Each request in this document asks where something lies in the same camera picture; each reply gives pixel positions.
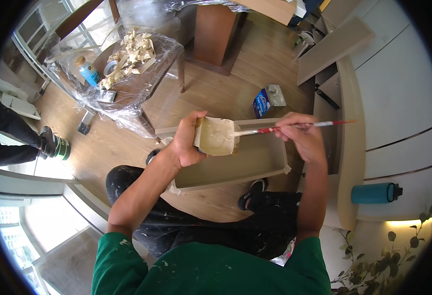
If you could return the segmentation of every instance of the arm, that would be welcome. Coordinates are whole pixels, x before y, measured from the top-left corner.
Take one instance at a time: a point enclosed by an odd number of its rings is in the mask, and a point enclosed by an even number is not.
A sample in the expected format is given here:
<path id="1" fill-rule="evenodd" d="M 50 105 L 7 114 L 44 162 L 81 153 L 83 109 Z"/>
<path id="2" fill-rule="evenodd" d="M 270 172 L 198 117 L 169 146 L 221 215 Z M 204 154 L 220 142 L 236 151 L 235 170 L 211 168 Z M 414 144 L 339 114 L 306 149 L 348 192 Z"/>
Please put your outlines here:
<path id="1" fill-rule="evenodd" d="M 108 217 L 108 233 L 119 232 L 131 238 L 180 169 L 206 159 L 207 155 L 193 146 L 195 121 L 206 114 L 206 111 L 194 111 L 180 121 L 172 142 L 114 203 Z"/>
<path id="2" fill-rule="evenodd" d="M 306 188 L 298 208 L 296 244 L 310 236 L 319 237 L 327 204 L 327 161 L 318 127 L 298 129 L 295 123 L 317 122 L 314 116 L 289 113 L 277 123 L 277 137 L 292 139 L 307 164 Z"/>

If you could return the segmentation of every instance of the sneaker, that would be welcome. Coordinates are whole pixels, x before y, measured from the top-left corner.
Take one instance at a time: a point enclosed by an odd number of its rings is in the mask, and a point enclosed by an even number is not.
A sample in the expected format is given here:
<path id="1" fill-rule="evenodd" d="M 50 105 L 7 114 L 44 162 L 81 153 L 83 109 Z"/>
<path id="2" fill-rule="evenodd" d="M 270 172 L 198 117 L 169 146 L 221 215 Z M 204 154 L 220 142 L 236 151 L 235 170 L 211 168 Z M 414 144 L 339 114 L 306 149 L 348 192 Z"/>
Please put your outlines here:
<path id="1" fill-rule="evenodd" d="M 42 153 L 50 158 L 56 155 L 56 145 L 54 143 L 54 134 L 49 126 L 42 127 L 41 130 Z"/>
<path id="2" fill-rule="evenodd" d="M 239 209 L 241 210 L 247 210 L 245 208 L 247 204 L 247 199 L 249 199 L 254 193 L 266 192 L 267 189 L 268 189 L 268 179 L 266 178 L 256 179 L 249 187 L 248 192 L 239 198 L 239 201 L 237 202 L 237 207 L 239 207 Z"/>
<path id="3" fill-rule="evenodd" d="M 158 154 L 159 151 L 160 150 L 155 149 L 149 153 L 146 159 L 146 166 L 150 163 L 150 161 L 152 161 L 152 159 Z"/>

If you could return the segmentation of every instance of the black pants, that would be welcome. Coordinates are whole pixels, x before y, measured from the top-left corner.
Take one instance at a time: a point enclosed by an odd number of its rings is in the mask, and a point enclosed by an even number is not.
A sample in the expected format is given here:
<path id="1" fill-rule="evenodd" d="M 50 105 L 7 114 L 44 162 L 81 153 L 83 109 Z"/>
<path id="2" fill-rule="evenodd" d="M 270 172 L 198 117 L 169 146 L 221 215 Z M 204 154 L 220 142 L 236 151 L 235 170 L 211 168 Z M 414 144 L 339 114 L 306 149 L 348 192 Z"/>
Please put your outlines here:
<path id="1" fill-rule="evenodd" d="M 111 204 L 143 171 L 122 165 L 108 173 L 106 188 Z M 297 192 L 255 193 L 248 205 L 253 215 L 241 221 L 219 223 L 175 209 L 159 197 L 133 236 L 156 258 L 177 245 L 201 242 L 225 245 L 269 260 L 282 255 L 296 236 L 300 200 L 301 193 Z"/>
<path id="2" fill-rule="evenodd" d="M 1 145 L 0 166 L 20 164 L 36 159 L 40 154 L 41 137 L 12 109 L 0 102 L 0 131 L 11 134 L 28 145 Z"/>

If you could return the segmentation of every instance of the paintbrush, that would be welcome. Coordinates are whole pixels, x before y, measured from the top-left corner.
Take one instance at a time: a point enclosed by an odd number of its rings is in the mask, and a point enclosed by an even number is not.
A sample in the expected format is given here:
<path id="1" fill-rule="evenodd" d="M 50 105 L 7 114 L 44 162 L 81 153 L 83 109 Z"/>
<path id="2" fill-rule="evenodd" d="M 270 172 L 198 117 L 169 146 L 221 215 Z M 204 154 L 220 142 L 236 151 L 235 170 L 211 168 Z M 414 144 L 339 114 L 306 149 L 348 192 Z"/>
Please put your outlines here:
<path id="1" fill-rule="evenodd" d="M 299 129 L 308 129 L 311 127 L 325 127 L 325 126 L 333 126 L 333 125 L 339 125 L 339 124 L 345 124 L 345 123 L 354 123 L 357 120 L 345 120 L 345 121 L 325 121 L 325 122 L 314 122 L 314 123 L 297 123 L 292 124 L 292 126 L 297 127 Z M 268 127 L 268 128 L 262 128 L 262 129 L 252 129 L 252 130 L 243 130 L 231 133 L 229 135 L 229 138 L 234 138 L 237 136 L 244 136 L 244 135 L 250 135 L 250 134 L 257 134 L 257 133 L 270 133 L 274 131 L 279 131 L 279 127 Z"/>

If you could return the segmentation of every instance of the hand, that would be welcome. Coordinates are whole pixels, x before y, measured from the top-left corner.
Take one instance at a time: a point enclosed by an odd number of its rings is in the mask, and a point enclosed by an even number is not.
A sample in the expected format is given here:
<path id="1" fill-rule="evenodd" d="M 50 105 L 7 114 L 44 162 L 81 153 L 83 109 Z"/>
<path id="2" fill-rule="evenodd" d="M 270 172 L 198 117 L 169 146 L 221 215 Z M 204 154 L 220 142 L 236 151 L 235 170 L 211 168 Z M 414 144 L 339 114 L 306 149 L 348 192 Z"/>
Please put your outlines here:
<path id="1" fill-rule="evenodd" d="M 194 110 L 181 119 L 177 132 L 167 147 L 178 157 L 178 166 L 180 168 L 196 164 L 209 157 L 209 155 L 199 152 L 198 148 L 193 146 L 196 119 L 206 116 L 207 113 L 207 111 Z"/>
<path id="2" fill-rule="evenodd" d="M 319 127 L 300 129 L 292 126 L 296 123 L 313 123 L 317 121 L 315 116 L 290 112 L 276 123 L 280 131 L 277 131 L 275 135 L 283 138 L 284 141 L 292 139 L 295 142 L 296 150 L 305 162 L 325 165 L 327 160 Z"/>

